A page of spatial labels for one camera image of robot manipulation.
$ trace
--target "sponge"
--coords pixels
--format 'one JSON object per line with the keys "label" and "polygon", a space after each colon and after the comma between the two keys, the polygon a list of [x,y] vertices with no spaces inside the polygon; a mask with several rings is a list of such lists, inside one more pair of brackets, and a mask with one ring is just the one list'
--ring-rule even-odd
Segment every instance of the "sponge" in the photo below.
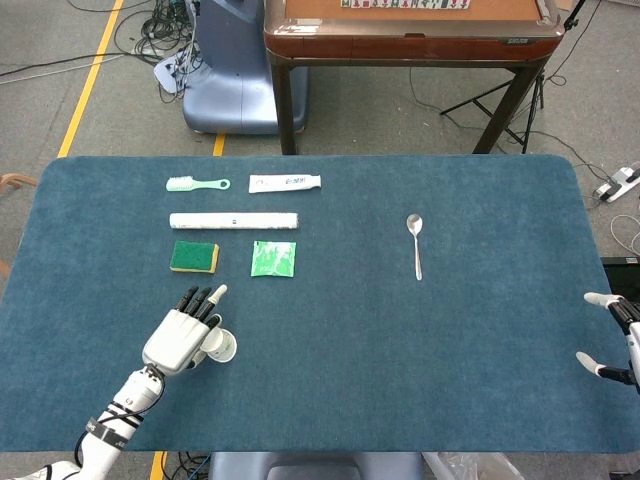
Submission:
{"label": "sponge", "polygon": [[174,272],[213,273],[218,264],[218,245],[178,240],[173,248],[169,268]]}

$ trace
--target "blue machine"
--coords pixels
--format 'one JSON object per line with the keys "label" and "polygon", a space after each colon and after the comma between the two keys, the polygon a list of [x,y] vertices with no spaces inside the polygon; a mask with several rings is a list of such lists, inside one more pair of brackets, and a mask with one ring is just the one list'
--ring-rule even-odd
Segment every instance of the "blue machine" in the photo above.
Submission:
{"label": "blue machine", "polygon": [[[183,112],[207,133],[276,134],[271,66],[264,44],[263,0],[202,0],[196,40],[202,66],[189,75]],[[294,128],[307,121],[308,68],[291,72]]]}

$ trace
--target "metal stand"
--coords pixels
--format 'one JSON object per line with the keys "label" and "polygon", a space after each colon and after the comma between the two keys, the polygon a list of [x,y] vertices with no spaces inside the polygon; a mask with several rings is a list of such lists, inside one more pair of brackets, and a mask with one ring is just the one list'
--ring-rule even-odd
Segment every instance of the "metal stand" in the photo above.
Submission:
{"label": "metal stand", "polygon": [[[584,2],[585,2],[585,0],[579,0],[579,2],[576,5],[576,7],[573,9],[573,11],[569,14],[567,19],[565,20],[565,22],[564,22],[564,30],[565,30],[565,32],[568,32],[573,27],[578,25],[578,19],[576,18],[576,16],[578,15],[580,10],[584,6]],[[513,83],[513,79],[509,80],[508,82],[504,82],[504,83],[498,85],[497,87],[492,88],[491,90],[487,90],[486,92],[481,93],[480,95],[476,95],[475,97],[470,98],[469,100],[466,100],[466,101],[464,101],[462,103],[454,105],[453,107],[442,111],[440,113],[440,115],[446,115],[449,112],[457,110],[460,107],[468,105],[469,103],[473,103],[476,107],[478,107],[480,110],[482,110],[489,117],[493,117],[495,112],[491,112],[487,107],[485,107],[483,104],[481,104],[479,102],[479,99],[481,99],[483,97],[486,97],[487,95],[489,95],[489,94],[491,94],[493,92],[496,92],[496,91],[498,91],[498,90],[500,90],[502,88],[508,87],[508,86],[511,85],[511,83]],[[540,109],[544,108],[544,83],[545,83],[545,78],[544,78],[544,70],[543,70],[536,77],[536,81],[535,81],[535,84],[534,84],[534,87],[533,87],[533,98],[531,99],[531,106],[529,107],[529,118],[527,119],[527,127],[525,128],[524,135],[522,137],[519,137],[510,128],[505,128],[504,129],[504,131],[506,133],[508,133],[511,138],[513,138],[517,143],[522,145],[522,153],[527,153],[527,147],[529,145],[529,135],[531,134],[531,127],[533,125],[533,119],[536,116],[536,108],[538,107],[538,98],[540,99]]]}
{"label": "metal stand", "polygon": [[[487,90],[486,92],[481,93],[480,95],[476,95],[469,100],[465,100],[462,103],[454,105],[451,108],[443,110],[440,112],[440,115],[447,115],[449,112],[453,112],[460,107],[464,107],[469,103],[473,103],[476,107],[482,110],[489,117],[493,117],[493,112],[485,107],[482,103],[480,103],[480,99],[486,97],[487,95],[496,92],[500,89],[506,88],[511,85],[513,80],[509,80],[508,82],[501,83],[497,87],[493,87],[491,90]],[[533,98],[531,99],[531,106],[529,107],[529,118],[527,119],[527,128],[524,131],[524,135],[522,137],[518,136],[513,130],[510,128],[505,128],[504,131],[509,134],[511,138],[513,138],[517,143],[522,145],[522,153],[527,153],[527,146],[529,145],[529,135],[531,134],[531,126],[533,125],[533,119],[536,116],[536,108],[538,107],[538,98],[540,99],[540,108],[544,108],[544,70],[538,74],[536,77],[536,81],[533,87]]]}

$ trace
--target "spoon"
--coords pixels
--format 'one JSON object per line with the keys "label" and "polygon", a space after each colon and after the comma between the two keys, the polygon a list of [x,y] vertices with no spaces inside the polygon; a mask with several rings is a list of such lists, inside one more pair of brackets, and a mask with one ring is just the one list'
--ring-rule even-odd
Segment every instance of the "spoon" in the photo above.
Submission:
{"label": "spoon", "polygon": [[422,280],[422,267],[420,267],[420,253],[418,252],[418,234],[422,230],[422,218],[416,213],[407,217],[407,228],[413,235],[413,243],[416,251],[416,279]]}

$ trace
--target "toothbrush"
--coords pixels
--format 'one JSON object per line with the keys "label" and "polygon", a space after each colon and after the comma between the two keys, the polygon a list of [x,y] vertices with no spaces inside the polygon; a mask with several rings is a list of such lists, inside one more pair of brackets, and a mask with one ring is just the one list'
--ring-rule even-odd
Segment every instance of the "toothbrush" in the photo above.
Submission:
{"label": "toothbrush", "polygon": [[168,192],[190,192],[197,188],[216,188],[218,190],[226,190],[231,186],[231,182],[226,178],[221,180],[212,180],[210,182],[199,182],[193,177],[171,177],[167,180]]}

